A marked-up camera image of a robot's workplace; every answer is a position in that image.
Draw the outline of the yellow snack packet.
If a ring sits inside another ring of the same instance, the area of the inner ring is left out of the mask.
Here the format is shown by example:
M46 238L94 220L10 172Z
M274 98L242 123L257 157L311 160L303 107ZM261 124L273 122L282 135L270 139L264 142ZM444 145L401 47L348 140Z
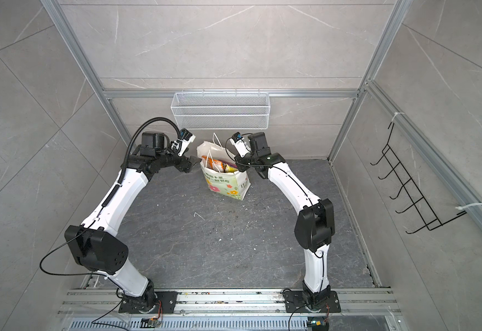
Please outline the yellow snack packet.
M238 169L234 165L231 165L227 162L223 163L223 168L224 168L224 172L227 172L227 173L233 173L238 171Z

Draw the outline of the orange Fox's fruits candy bag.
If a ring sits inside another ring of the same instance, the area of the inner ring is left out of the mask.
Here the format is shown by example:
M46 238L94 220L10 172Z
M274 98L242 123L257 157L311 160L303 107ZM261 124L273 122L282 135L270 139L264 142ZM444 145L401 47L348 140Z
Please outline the orange Fox's fruits candy bag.
M214 170L216 172L226 172L228 168L228 164L224 163L223 161L213 159L212 157L202 157L204 166L210 170Z

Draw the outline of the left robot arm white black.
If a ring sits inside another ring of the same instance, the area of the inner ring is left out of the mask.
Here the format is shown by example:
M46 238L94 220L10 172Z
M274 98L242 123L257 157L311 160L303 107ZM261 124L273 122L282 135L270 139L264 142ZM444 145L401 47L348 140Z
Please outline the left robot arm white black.
M194 135L181 129L165 144L166 135L145 132L141 144L125 156L119 177L100 205L79 226L69 226L65 240L76 264L107 277L122 291L123 310L149 313L157 306L153 282L129 260L129 248L117 238L119 227L140 191L162 168L191 172L196 157L185 155Z

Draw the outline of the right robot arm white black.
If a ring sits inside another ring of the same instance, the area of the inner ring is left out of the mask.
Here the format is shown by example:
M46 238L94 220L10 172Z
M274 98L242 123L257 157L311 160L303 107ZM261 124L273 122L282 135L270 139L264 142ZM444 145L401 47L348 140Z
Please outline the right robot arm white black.
M285 158L271 152L263 132L250 135L237 132L230 142L238 152L234 157L238 170L254 169L261 178L279 188L296 211L294 235L304 250L306 267L302 301L309 310L319 309L331 295L327 255L335 234L333 203L312 193L293 173Z

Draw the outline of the floral white paper bag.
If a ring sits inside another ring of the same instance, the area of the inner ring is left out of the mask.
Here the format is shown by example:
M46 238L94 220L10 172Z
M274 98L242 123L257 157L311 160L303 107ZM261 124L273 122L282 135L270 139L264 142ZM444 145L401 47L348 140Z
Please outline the floral white paper bag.
M244 199L251 186L246 172L239 170L233 173L216 172L204 166L203 156L212 157L237 167L233 160L233 153L223 146L215 133L213 133L211 142L204 141L197 147L197 156L201 159L200 167L211 191L236 200Z

